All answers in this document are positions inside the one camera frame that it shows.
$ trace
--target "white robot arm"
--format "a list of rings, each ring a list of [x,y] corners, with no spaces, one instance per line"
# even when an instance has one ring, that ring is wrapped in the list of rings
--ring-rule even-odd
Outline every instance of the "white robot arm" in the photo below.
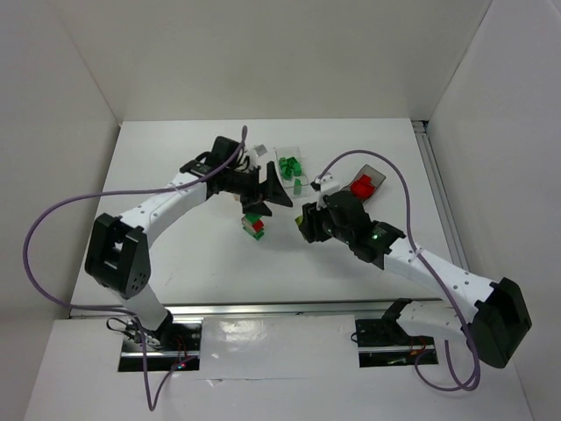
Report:
[[[296,219],[309,243],[338,239],[359,259],[421,284],[449,303],[442,286],[421,261],[421,253],[464,315],[479,358],[492,367],[507,365],[532,326],[522,292],[515,282],[507,278],[493,282],[464,271],[422,247],[416,246],[414,250],[401,230],[372,221],[359,199],[350,191],[341,190],[332,176],[326,175],[314,184],[320,191],[318,201],[303,205],[302,216]],[[383,318],[393,322],[399,332],[412,337],[465,341],[456,311],[440,303],[402,298]]]
[[[202,153],[180,169],[166,186],[168,191],[119,216],[102,214],[94,223],[86,254],[86,272],[115,293],[151,336],[164,345],[181,336],[181,325],[174,325],[171,313],[148,285],[151,274],[148,250],[156,239],[185,213],[221,191],[239,195],[244,213],[271,216],[265,202],[292,206],[273,162],[266,165],[266,180],[259,182],[260,168],[252,159],[254,150],[246,156],[240,154],[209,178],[238,147],[238,142],[218,137],[210,152]],[[206,181],[193,184],[201,177]]]

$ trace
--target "green block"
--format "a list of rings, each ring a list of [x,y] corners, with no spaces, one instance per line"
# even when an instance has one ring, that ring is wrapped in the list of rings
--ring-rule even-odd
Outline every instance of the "green block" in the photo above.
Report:
[[[294,193],[295,195],[299,196],[302,194],[302,182],[300,181],[300,179],[295,179],[295,187],[294,187]]]
[[[265,235],[265,230],[261,230],[259,232],[250,232],[247,228],[244,228],[244,231],[247,232],[249,235],[251,235],[252,237],[254,237],[257,241],[259,241],[261,239],[261,237],[263,237]]]
[[[298,161],[295,164],[293,164],[292,171],[295,173],[296,177],[302,175],[302,166],[298,163]]]
[[[292,168],[289,165],[285,166],[280,172],[280,175],[282,175],[282,178],[285,180],[290,180],[292,178]]]
[[[260,215],[253,215],[252,213],[248,213],[244,216],[246,220],[250,222],[251,225],[255,224],[257,221],[261,219]]]

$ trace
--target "white table surface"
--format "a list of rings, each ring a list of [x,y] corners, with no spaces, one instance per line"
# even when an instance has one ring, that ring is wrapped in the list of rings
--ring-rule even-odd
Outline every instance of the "white table surface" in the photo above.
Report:
[[[239,139],[249,127],[248,146],[264,144],[274,159],[276,147],[298,146],[311,178],[338,154],[365,148],[386,155],[408,181],[415,240],[449,260],[434,197],[407,119],[317,119],[246,121],[124,122],[104,190],[146,189],[167,184],[178,168],[210,150],[216,136]],[[405,228],[401,184],[386,164],[365,155],[340,161],[332,174],[347,183],[370,163],[387,176],[366,205],[372,218]],[[292,209],[271,205],[259,242],[241,228],[239,203],[232,195],[213,196],[168,229],[151,249],[153,290],[165,304],[271,303],[381,300],[433,297],[398,276],[382,274],[332,240],[309,245],[295,225],[302,204]],[[142,196],[103,198],[97,210],[118,215],[143,201]],[[82,270],[73,303],[113,304],[117,299]]]
[[[341,334],[341,327],[347,325],[342,318],[347,317],[309,318],[306,323],[316,324],[312,337],[318,340],[308,341],[302,341],[299,317],[292,317],[294,329],[283,327],[285,318],[275,328],[279,320],[269,318],[265,330],[259,327],[267,333],[265,345],[251,337],[255,347],[249,342],[240,347],[240,353],[251,356],[255,364],[229,359],[230,368],[238,373],[236,378],[228,376],[232,371],[223,362],[215,365],[218,371],[205,368],[217,361],[213,354],[222,357],[225,349],[205,349],[203,325],[201,371],[173,375],[162,389],[154,413],[146,407],[142,374],[117,371],[122,335],[108,332],[100,319],[56,321],[25,420],[531,421],[512,363],[502,370],[483,365],[481,384],[473,393],[443,394],[425,386],[411,366],[359,368],[356,345],[348,332]],[[282,351],[285,357],[294,358],[260,364]],[[466,378],[472,367],[470,357],[465,348],[460,352],[453,347],[452,351],[458,375]],[[272,372],[272,366],[280,370]],[[239,372],[244,367],[253,373]],[[260,367],[267,372],[256,373]],[[315,368],[320,367],[324,370],[317,372]],[[213,376],[206,377],[205,369]],[[432,381],[450,385],[445,364],[422,366],[422,370]],[[150,374],[153,393],[162,377],[163,373]]]

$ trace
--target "purple cable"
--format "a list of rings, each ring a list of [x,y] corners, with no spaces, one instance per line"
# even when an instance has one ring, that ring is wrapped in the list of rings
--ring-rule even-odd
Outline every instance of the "purple cable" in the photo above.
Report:
[[[32,283],[33,287],[35,287],[35,289],[44,298],[52,301],[53,303],[58,304],[61,307],[65,307],[65,308],[70,309],[70,310],[78,309],[78,310],[92,310],[92,311],[115,311],[117,313],[125,314],[127,316],[132,316],[135,319],[135,321],[138,323],[138,330],[140,331],[140,339],[141,339],[141,342],[142,342],[142,368],[143,368],[143,372],[144,372],[144,383],[145,383],[145,388],[146,388],[146,400],[148,401],[148,408],[150,410],[155,410],[156,409],[156,403],[158,402],[158,396],[160,395],[161,388],[163,387],[164,382],[167,380],[167,378],[169,378],[169,376],[173,373],[173,371],[175,371],[175,369],[179,366],[179,364],[181,364],[182,362],[185,362],[186,360],[189,360],[189,359],[181,361],[180,363],[172,366],[172,368],[169,370],[169,372],[162,379],[162,381],[161,381],[161,383],[158,387],[158,390],[156,391],[156,395],[154,397],[154,402],[152,403],[152,397],[151,397],[151,394],[150,394],[150,383],[148,382],[148,359],[147,359],[147,356],[146,356],[146,337],[145,337],[144,328],[142,327],[142,324],[140,323],[140,320],[138,320],[138,318],[135,317],[135,314],[133,312],[125,310],[125,309],[120,309],[120,308],[116,308],[116,307],[106,307],[106,306],[103,306],[103,305],[77,305],[77,304],[66,303],[66,302],[60,300],[59,298],[57,298],[56,296],[52,296],[47,291],[45,291],[43,289],[43,287],[41,287],[39,285],[39,282],[35,278],[35,275],[32,272],[30,261],[29,261],[29,246],[31,244],[33,234],[35,233],[35,231],[37,230],[39,225],[43,222],[43,220],[46,217],[48,217],[51,213],[53,213],[57,209],[61,208],[62,206],[65,206],[67,204],[71,204],[71,203],[74,203],[74,202],[79,202],[81,200],[94,199],[94,198],[105,197],[105,196],[154,195],[154,194],[159,194],[159,193],[169,193],[169,192],[176,191],[176,190],[179,190],[179,189],[188,189],[189,187],[192,187],[192,186],[198,184],[199,182],[206,182],[210,177],[213,177],[214,175],[218,174],[220,171],[222,171],[228,165],[230,165],[230,163],[232,161],[234,161],[234,159],[236,159],[236,157],[238,157],[238,154],[244,149],[246,138],[247,138],[247,126],[244,125],[244,127],[242,128],[242,140],[239,143],[236,150],[230,156],[230,158],[228,158],[224,164],[220,165],[219,167],[217,167],[213,171],[209,172],[207,175],[205,175],[205,176],[203,176],[203,177],[201,177],[201,178],[199,178],[199,179],[197,179],[193,182],[188,182],[187,184],[181,185],[180,187],[177,187],[177,188],[176,187],[170,187],[170,188],[164,188],[164,189],[104,191],[104,192],[101,192],[101,193],[90,193],[90,194],[87,194],[87,195],[70,197],[68,199],[65,199],[61,202],[58,202],[58,203],[54,204],[50,208],[46,209],[43,213],[41,213],[41,215],[39,215],[39,217],[35,220],[35,222],[33,222],[31,228],[29,229],[29,232],[27,233],[27,235],[25,235],[24,247],[23,247],[23,250],[22,250],[22,258],[23,258],[23,261],[24,261],[25,273],[27,274],[27,278],[29,278],[29,281]]]
[[[407,236],[408,236],[408,240],[409,240],[409,244],[411,245],[411,248],[413,249],[414,252],[416,252],[417,247],[415,245],[415,242],[413,240],[413,234],[411,232],[411,198],[410,198],[410,195],[409,195],[409,187],[407,185],[407,182],[405,181],[405,177],[403,177],[403,174],[401,173],[399,168],[396,167],[395,164],[391,160],[389,160],[388,158],[386,158],[383,155],[380,155],[379,153],[375,153],[375,152],[372,152],[372,151],[367,151],[365,149],[356,149],[356,150],[348,151],[348,152],[345,152],[345,153],[341,153],[337,158],[335,158],[332,162],[329,163],[329,165],[323,170],[323,172],[318,177],[319,178],[324,177],[325,174],[331,169],[331,167],[333,167],[333,165],[335,165],[339,160],[341,160],[345,156],[352,155],[352,154],[355,154],[355,153],[364,153],[364,154],[367,154],[367,155],[371,155],[375,158],[378,158],[378,159],[386,162],[386,164],[389,165],[393,169],[393,171],[397,174],[397,176],[399,177],[399,179],[401,181],[401,185],[403,186],[403,192],[405,193]],[[445,387],[442,387],[442,386],[438,386],[438,385],[430,382],[427,378],[424,377],[424,375],[421,373],[421,370],[419,369],[419,362],[420,362],[421,358],[424,355],[426,355],[426,353],[428,351],[425,351],[424,353],[419,354],[415,358],[415,371],[417,372],[417,374],[419,375],[421,380],[424,383],[426,383],[427,385],[431,386],[433,389],[436,389],[436,390],[439,390],[439,391],[442,391],[442,392],[455,392],[455,391],[458,391],[458,390],[474,391],[479,386],[479,382],[481,380],[481,365],[480,365],[480,362],[479,362],[479,356],[478,356],[477,348],[475,346],[475,342],[473,340],[472,333],[470,332],[469,326],[467,325],[467,322],[465,320],[464,314],[462,313],[462,310],[459,308],[458,303],[454,299],[454,296],[451,294],[451,292],[448,290],[448,288],[446,288],[446,285],[444,284],[442,278],[437,273],[437,271],[424,258],[422,253],[419,253],[417,256],[418,256],[419,260],[423,263],[423,265],[427,268],[427,270],[430,272],[430,274],[435,278],[438,285],[440,285],[440,288],[442,288],[444,294],[446,295],[446,298],[448,298],[448,301],[450,301],[450,304],[451,304],[452,308],[454,309],[454,311],[456,311],[456,314],[458,315],[458,319],[459,319],[459,321],[462,325],[462,331],[464,332],[465,338],[467,339],[467,346],[470,349],[470,351],[472,352],[473,371],[472,371],[472,375],[470,376],[470,378],[466,382],[461,382],[458,379],[458,376],[456,375],[456,371],[454,370],[454,367],[452,365],[451,356],[450,356],[450,344],[448,343],[447,340],[444,342],[444,348],[445,348],[445,352],[446,352],[446,361],[448,363],[448,369],[450,370],[450,374],[451,374],[452,378],[454,379],[454,382],[457,384],[456,387],[445,388]]]

